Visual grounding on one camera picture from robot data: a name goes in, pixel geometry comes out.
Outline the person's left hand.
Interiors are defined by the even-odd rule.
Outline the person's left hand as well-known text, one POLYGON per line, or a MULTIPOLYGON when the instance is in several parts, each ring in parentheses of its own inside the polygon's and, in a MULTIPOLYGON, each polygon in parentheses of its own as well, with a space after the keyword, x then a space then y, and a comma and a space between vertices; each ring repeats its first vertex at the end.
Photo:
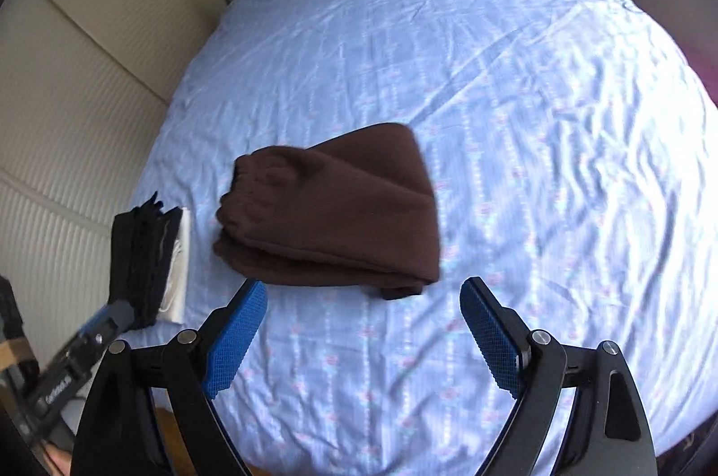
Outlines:
POLYGON ((63 449, 57 448, 51 443, 44 443, 43 458, 51 476, 70 476, 72 467, 72 454, 63 449))

